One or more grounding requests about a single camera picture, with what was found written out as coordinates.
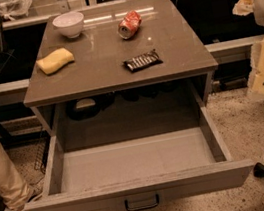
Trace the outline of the yellow sponge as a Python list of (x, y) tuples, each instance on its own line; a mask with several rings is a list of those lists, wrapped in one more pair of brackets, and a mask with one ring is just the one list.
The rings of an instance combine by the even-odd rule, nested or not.
[(58, 48), (58, 50), (53, 51), (49, 55), (40, 60), (36, 61), (36, 64), (39, 66), (46, 75), (53, 74), (58, 71), (65, 64), (71, 63), (74, 60), (73, 54), (65, 49)]

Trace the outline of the white plastic bag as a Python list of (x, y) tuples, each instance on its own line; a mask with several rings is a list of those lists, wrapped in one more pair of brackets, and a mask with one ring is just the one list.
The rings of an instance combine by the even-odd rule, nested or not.
[(0, 16), (6, 20), (26, 17), (32, 3), (32, 0), (0, 0)]

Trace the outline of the open grey top drawer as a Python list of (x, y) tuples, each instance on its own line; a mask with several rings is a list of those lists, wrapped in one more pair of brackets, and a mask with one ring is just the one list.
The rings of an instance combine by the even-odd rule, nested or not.
[(253, 162), (234, 160), (190, 81), (154, 99), (114, 103), (91, 119), (55, 112), (43, 194), (27, 211), (124, 211), (243, 185)]

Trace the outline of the white ceramic bowl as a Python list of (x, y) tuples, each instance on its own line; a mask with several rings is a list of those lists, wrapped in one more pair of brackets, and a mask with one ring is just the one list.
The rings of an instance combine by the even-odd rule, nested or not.
[(66, 38), (78, 37), (84, 25), (84, 15), (80, 12), (66, 12), (54, 18), (54, 28)]

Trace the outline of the person leg beige trousers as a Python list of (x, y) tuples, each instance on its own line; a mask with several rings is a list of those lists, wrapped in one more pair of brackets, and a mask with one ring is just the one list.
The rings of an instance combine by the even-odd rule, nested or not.
[(40, 198), (42, 185), (30, 185), (20, 174), (0, 143), (0, 197), (12, 211), (24, 211), (28, 202)]

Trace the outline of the crushed red soda can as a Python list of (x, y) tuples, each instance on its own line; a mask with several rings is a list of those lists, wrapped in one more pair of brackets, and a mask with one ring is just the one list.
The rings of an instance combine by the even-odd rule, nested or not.
[(119, 23), (118, 34), (122, 39), (130, 39), (141, 25), (141, 15), (137, 11), (129, 11)]

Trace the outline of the grey cabinet table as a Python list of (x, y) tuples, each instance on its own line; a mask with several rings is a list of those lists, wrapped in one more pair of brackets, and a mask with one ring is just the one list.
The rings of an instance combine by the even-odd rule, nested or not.
[[(141, 25), (130, 39), (118, 34), (119, 23), (130, 11), (141, 16)], [(170, 0), (134, 0), (85, 10), (80, 37), (62, 37), (50, 21), (39, 48), (39, 57), (66, 48), (74, 61), (53, 75), (33, 70), (24, 104), (40, 106), (91, 97), (97, 94), (204, 75), (200, 96), (207, 97), (217, 61), (205, 48)], [(155, 49), (162, 64), (132, 73), (123, 61)]]

